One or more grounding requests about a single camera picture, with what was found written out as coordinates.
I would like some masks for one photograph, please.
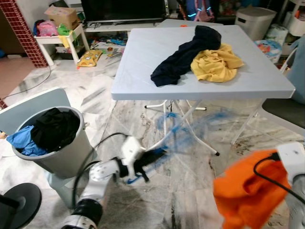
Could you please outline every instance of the power cord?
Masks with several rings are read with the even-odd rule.
[[[256,168],[259,166],[259,164],[261,164],[262,162],[264,161],[267,161],[267,160],[274,160],[274,161],[280,161],[280,156],[278,155],[278,153],[272,153],[271,156],[269,157],[266,157],[266,158],[263,158],[262,160],[258,161],[254,168],[253,168],[253,171],[256,175],[258,175],[259,177],[265,179],[265,180],[268,180],[269,182],[281,187],[282,189],[284,189],[285,191],[289,192],[291,195],[293,195],[295,198],[297,198],[298,200],[300,200],[303,204],[305,204],[305,199],[303,199],[302,197],[300,197],[298,194],[296,194],[294,191],[292,191],[291,189],[285,187],[284,185],[278,183],[277,181],[269,178],[269,177],[266,177],[264,176],[263,174],[260,174],[257,172]]]
[[[87,161],[87,159],[89,158],[89,156],[94,152],[94,149],[96,147],[98,147],[101,143],[103,143],[104,141],[106,141],[108,138],[112,137],[112,136],[115,136],[115,135],[123,135],[125,138],[128,137],[128,135],[124,134],[124,133],[121,133],[121,132],[116,132],[116,133],[113,133],[107,137],[105,137],[104,139],[102,139],[93,149],[92,151],[89,153],[89,155],[87,156],[87,158],[85,159],[85,161]],[[84,172],[92,165],[98,163],[100,161],[91,161],[89,164],[87,164],[84,168],[82,168],[83,166],[81,166],[81,168],[79,169],[79,172],[76,176],[76,179],[74,181],[74,185],[73,185],[73,191],[72,191],[72,205],[73,207],[75,207],[76,205],[76,190],[77,190],[77,186],[78,186],[78,183],[79,183],[79,180],[80,178],[82,177],[82,175],[84,174]]]
[[[6,98],[11,97],[11,96],[13,96],[13,95],[20,94],[20,93],[23,93],[23,92],[27,92],[27,91],[29,91],[29,90],[35,88],[35,87],[38,87],[40,84],[42,84],[43,82],[45,82],[45,81],[51,76],[52,70],[51,70],[50,66],[48,66],[48,67],[49,67],[49,75],[47,76],[47,78],[45,78],[45,79],[44,79],[43,81],[41,81],[39,84],[37,84],[36,86],[33,86],[33,87],[31,87],[31,88],[29,88],[29,89],[27,89],[27,90],[24,90],[24,91],[22,91],[22,92],[17,92],[17,93],[14,93],[14,94],[10,94],[10,95],[8,95],[8,96],[5,96],[5,97],[2,98],[2,99],[6,99]]]

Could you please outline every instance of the marble floor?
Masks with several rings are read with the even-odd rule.
[[[12,105],[27,96],[59,86],[65,89],[71,105],[79,109],[89,123],[86,133],[91,145],[120,131],[136,136],[144,147],[151,146],[163,136],[163,113],[161,109],[145,109],[144,106],[160,101],[116,102],[111,99],[111,84],[120,59],[120,53],[111,58],[102,56],[97,67],[79,70],[73,61],[57,61],[43,84],[9,97],[5,102]],[[33,87],[48,74],[49,69],[33,70],[12,93]],[[205,101],[202,106],[207,106],[208,110],[194,112],[193,126],[198,136],[205,138],[221,155],[212,156],[182,126],[165,142],[168,154],[148,172],[149,183],[141,179],[128,186],[119,182],[113,189],[101,228],[220,229],[223,218],[214,202],[213,179],[251,151],[278,144],[259,132],[245,130],[236,144],[230,145],[234,134],[258,103],[257,100]],[[172,113],[179,113],[174,105]],[[167,120],[170,127],[179,120],[179,115]],[[281,141],[303,142],[302,136],[260,116],[252,120],[252,125]],[[120,156],[121,143],[120,136],[105,141],[97,149],[99,158],[106,161]],[[0,193],[23,182],[34,183],[42,191],[41,208],[26,229],[60,228],[70,210],[50,188],[42,168],[14,156],[4,140],[0,140],[0,149]],[[286,229],[288,217],[283,202],[264,229]]]

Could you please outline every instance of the orange towel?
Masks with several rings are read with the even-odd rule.
[[[223,229],[261,228],[287,192],[253,172],[254,165],[276,152],[256,151],[240,160],[225,172],[225,177],[214,180],[214,197],[219,212],[224,216]],[[287,172],[281,161],[264,161],[257,171],[290,188]]]

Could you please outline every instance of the robotic arm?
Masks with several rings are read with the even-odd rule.
[[[302,144],[293,142],[277,148],[279,157],[288,173],[292,190],[305,199],[305,150]],[[96,163],[89,172],[89,182],[80,196],[73,213],[65,219],[61,229],[98,229],[105,211],[107,197],[119,177],[134,176],[142,173],[142,167],[164,155],[145,152],[138,140],[127,137],[122,152],[124,159],[114,158],[107,162]],[[286,202],[290,209],[290,229],[305,229],[305,204],[288,194]]]
[[[305,199],[305,150],[299,142],[279,145],[277,152],[288,173],[293,192]],[[290,210],[289,229],[305,229],[305,204],[291,194],[286,197]]]
[[[89,182],[73,213],[65,219],[62,229],[97,229],[106,208],[107,196],[117,177],[128,175],[120,159],[95,164],[89,172]]]
[[[133,177],[141,173],[148,181],[143,166],[164,155],[163,150],[145,152],[135,137],[126,138],[122,153],[124,159],[113,158],[98,162],[89,171],[89,182],[81,194],[73,213],[68,216],[61,229],[97,229],[106,209],[107,197],[119,177]]]

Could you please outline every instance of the table top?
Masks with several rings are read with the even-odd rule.
[[[230,44],[244,66],[225,83],[198,81],[190,71],[177,85],[156,87],[150,75],[178,46],[190,41],[195,27],[133,29],[112,85],[114,100],[290,98],[294,86],[237,25],[211,26]]]

